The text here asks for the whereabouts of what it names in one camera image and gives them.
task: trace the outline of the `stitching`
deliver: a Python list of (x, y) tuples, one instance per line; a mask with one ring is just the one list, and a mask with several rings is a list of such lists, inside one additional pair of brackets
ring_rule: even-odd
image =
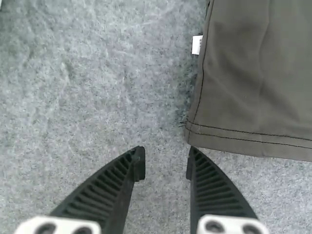
[(211, 13), (210, 13), (209, 19), (208, 19), (207, 38), (206, 38), (206, 41), (205, 41), (206, 47), (205, 47), (205, 51), (204, 51), (203, 62), (202, 62), (202, 65), (201, 65), (201, 69), (202, 69), (202, 74), (203, 75), (202, 75), (202, 80), (201, 80), (199, 100), (198, 100), (198, 104), (197, 104), (197, 107), (196, 107), (196, 111), (195, 111), (195, 115), (194, 115), (193, 121), (195, 121), (195, 119), (196, 119), (198, 108), (199, 108), (200, 101), (201, 101), (201, 94), (202, 94), (202, 91), (203, 91), (203, 84), (204, 84), (204, 77), (205, 77), (204, 62), (205, 62), (205, 58), (206, 58), (206, 54), (207, 54), (207, 48), (208, 48), (207, 43), (208, 43), (208, 37), (209, 37), (209, 25), (210, 25), (210, 21), (211, 21), (211, 16), (213, 14), (214, 3), (215, 3), (215, 1), (210, 1), (209, 2), (209, 5), (211, 5)]
[(246, 134), (254, 134), (254, 135), (263, 135), (263, 136), (271, 136), (271, 137), (288, 137), (288, 138), (291, 138), (291, 139), (312, 141), (312, 139), (295, 137), (295, 136), (275, 135), (275, 134), (266, 134), (266, 133), (252, 133), (252, 132), (245, 132), (245, 131), (240, 131), (240, 130), (233, 130), (233, 129), (226, 129), (226, 128), (218, 128), (218, 127), (213, 127), (213, 126), (207, 126), (207, 125), (200, 125), (200, 124), (197, 124), (197, 123), (192, 123), (189, 120), (187, 120), (187, 121), (190, 124), (197, 125), (199, 127), (214, 128), (214, 129), (225, 130), (225, 131), (230, 131), (230, 132), (246, 133)]
[(186, 128), (186, 130), (190, 131), (193, 134), (197, 134), (197, 135), (205, 135), (205, 136), (210, 136), (210, 137), (218, 137), (218, 138), (232, 139), (232, 140), (251, 141), (251, 142), (266, 143), (266, 144), (273, 144), (273, 145), (286, 145), (286, 146), (293, 146), (293, 147), (298, 147), (298, 148), (304, 148), (304, 149), (312, 150), (312, 148), (305, 147), (305, 146), (299, 146), (299, 145), (290, 145), (290, 144), (283, 144), (283, 143), (275, 143), (275, 142), (267, 142), (267, 141), (259, 141), (259, 140), (249, 140), (249, 139), (240, 139), (240, 138), (227, 137), (227, 136), (217, 136), (217, 135), (212, 135), (212, 134), (196, 133), (196, 132), (194, 132), (194, 131), (192, 131), (191, 129), (188, 129), (188, 128)]

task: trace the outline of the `ribbed black plastic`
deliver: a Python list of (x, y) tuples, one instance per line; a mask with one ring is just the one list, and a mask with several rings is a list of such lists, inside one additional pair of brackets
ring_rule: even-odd
[(103, 234), (122, 234), (134, 183), (145, 178), (145, 150), (137, 146), (93, 174), (50, 215), (92, 220)]
[(231, 180), (195, 147), (190, 149), (186, 178), (191, 181), (191, 234), (208, 214), (257, 218)]

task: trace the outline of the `black plastic part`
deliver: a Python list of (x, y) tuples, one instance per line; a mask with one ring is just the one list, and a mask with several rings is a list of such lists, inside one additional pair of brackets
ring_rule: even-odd
[(257, 218), (231, 180), (195, 147), (190, 149), (186, 178), (191, 181), (191, 234), (204, 215)]
[(145, 178), (145, 150), (137, 146), (89, 177), (50, 215), (92, 220), (104, 234), (122, 234), (135, 182)]

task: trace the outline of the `screw hole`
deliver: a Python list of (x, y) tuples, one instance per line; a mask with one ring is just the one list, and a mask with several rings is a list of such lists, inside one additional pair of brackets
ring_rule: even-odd
[(77, 229), (74, 234), (92, 234), (92, 231), (90, 228), (83, 227)]
[(215, 221), (209, 221), (206, 223), (206, 230), (212, 232), (212, 233), (224, 233), (223, 226)]
[(245, 225), (243, 227), (244, 234), (261, 234), (262, 232), (253, 225)]
[(53, 223), (46, 223), (41, 225), (36, 234), (53, 234), (56, 229), (56, 226)]

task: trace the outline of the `white plastic piece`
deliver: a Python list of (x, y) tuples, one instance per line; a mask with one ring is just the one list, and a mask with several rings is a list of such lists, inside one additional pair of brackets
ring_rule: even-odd
[(203, 35), (193, 36), (192, 55), (199, 55)]
[(73, 234), (80, 228), (91, 230), (90, 234), (101, 234), (101, 227), (96, 222), (51, 216), (37, 216), (29, 219), (21, 223), (14, 234), (37, 234), (39, 229), (47, 224), (55, 226), (53, 234)]
[[(208, 231), (207, 224), (216, 223), (222, 227), (222, 230)], [(251, 228), (254, 231), (244, 231), (244, 228)], [(255, 218), (243, 218), (221, 215), (203, 216), (197, 226), (197, 234), (269, 234), (269, 230)]]

